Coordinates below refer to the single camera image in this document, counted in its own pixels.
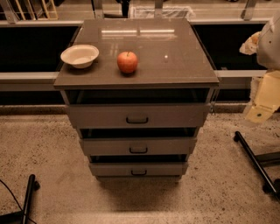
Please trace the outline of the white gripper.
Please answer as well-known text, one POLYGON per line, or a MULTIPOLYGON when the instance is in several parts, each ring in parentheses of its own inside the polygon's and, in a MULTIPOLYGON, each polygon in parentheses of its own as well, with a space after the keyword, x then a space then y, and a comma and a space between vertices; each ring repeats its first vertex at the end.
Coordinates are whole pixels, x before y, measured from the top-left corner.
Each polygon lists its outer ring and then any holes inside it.
MULTIPOLYGON (((252 34, 240 47, 239 52, 252 55, 256 53, 260 32, 252 34)), ((267 72, 260 80, 254 105, 244 109, 244 116, 252 123, 264 123, 280 107, 280 71, 267 72)))

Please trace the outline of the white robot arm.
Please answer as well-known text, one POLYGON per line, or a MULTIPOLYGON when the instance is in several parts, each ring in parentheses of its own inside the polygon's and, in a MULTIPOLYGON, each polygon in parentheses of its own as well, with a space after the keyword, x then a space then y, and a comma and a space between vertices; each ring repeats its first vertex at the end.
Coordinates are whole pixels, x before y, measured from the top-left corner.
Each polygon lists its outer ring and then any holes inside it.
POLYGON ((250 104, 243 113, 252 123, 264 123, 280 108, 280 12, 252 34, 240 53, 256 54, 257 63, 267 68, 263 77, 252 78, 250 104))

